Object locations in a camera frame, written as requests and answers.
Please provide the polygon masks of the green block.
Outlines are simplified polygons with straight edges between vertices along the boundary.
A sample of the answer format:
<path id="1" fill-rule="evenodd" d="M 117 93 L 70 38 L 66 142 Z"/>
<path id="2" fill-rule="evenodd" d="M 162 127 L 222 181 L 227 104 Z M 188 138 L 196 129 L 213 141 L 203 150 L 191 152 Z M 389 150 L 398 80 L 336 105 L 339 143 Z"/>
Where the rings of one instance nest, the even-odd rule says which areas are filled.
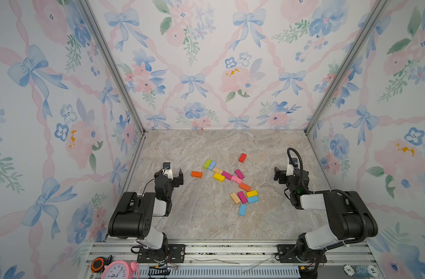
<path id="1" fill-rule="evenodd" d="M 205 168 L 205 169 L 208 169 L 209 167 L 210 167 L 210 164 L 212 163 L 212 160 L 207 160 L 206 162 L 205 162 L 205 164 L 203 165 L 203 167 Z"/>

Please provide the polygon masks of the light blue block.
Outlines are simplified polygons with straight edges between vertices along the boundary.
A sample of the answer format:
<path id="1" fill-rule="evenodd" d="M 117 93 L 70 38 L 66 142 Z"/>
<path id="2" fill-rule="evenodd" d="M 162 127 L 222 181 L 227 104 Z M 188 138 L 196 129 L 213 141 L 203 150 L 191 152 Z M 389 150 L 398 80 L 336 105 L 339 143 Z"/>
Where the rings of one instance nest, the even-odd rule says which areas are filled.
<path id="1" fill-rule="evenodd" d="M 214 169 L 214 167 L 216 166 L 216 162 L 215 161 L 212 161 L 211 163 L 210 163 L 210 165 L 209 165 L 209 167 L 208 167 L 208 170 L 213 170 Z"/>

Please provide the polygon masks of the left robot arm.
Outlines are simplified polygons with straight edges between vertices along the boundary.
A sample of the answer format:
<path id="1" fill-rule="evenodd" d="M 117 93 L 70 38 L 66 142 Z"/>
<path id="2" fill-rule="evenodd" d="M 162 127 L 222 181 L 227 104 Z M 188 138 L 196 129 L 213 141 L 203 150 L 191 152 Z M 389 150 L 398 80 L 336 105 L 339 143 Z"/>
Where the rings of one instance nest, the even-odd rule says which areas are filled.
<path id="1" fill-rule="evenodd" d="M 154 174 L 154 192 L 125 192 L 109 221 L 108 234 L 120 239 L 134 238 L 140 251 L 138 260 L 164 262 L 169 259 L 166 234 L 152 225 L 153 217 L 167 217 L 172 210 L 172 194 L 183 185 L 183 172 L 174 177 L 171 169 Z"/>

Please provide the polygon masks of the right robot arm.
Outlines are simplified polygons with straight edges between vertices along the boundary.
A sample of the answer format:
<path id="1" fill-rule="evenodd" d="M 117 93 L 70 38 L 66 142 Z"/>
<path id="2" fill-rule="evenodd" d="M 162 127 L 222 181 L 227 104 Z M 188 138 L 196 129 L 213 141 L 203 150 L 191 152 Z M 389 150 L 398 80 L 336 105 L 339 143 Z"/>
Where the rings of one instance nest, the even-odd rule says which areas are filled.
<path id="1" fill-rule="evenodd" d="M 323 262 L 326 251 L 377 236 L 377 222 L 356 191 L 310 191 L 308 172 L 292 166 L 287 170 L 275 167 L 273 179 L 287 186 L 284 194 L 295 209 L 321 210 L 327 216 L 326 224 L 300 234 L 291 249 L 280 252 L 280 262 Z"/>

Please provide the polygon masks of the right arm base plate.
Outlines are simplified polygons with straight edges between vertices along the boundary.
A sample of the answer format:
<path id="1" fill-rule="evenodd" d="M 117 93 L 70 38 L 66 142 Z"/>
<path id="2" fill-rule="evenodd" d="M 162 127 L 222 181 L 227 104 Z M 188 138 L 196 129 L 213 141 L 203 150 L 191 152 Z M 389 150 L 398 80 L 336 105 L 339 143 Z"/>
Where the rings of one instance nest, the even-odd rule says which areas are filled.
<path id="1" fill-rule="evenodd" d="M 276 248 L 275 260 L 280 263 L 303 263 L 305 265 L 311 265 L 316 262 L 320 252 L 320 250 L 311 250 L 306 246 L 297 248 L 297 245 L 293 244 L 278 244 Z"/>

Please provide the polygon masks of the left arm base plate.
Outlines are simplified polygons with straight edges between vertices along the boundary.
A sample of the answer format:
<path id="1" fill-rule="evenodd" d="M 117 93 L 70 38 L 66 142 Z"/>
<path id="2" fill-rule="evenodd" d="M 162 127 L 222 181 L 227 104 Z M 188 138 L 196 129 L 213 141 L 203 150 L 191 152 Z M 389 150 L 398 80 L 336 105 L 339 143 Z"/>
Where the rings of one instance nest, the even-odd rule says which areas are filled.
<path id="1" fill-rule="evenodd" d="M 183 263 L 185 257 L 186 245 L 168 244 L 163 245 L 161 249 L 146 249 L 141 245 L 133 247 L 136 251 L 138 263 Z"/>

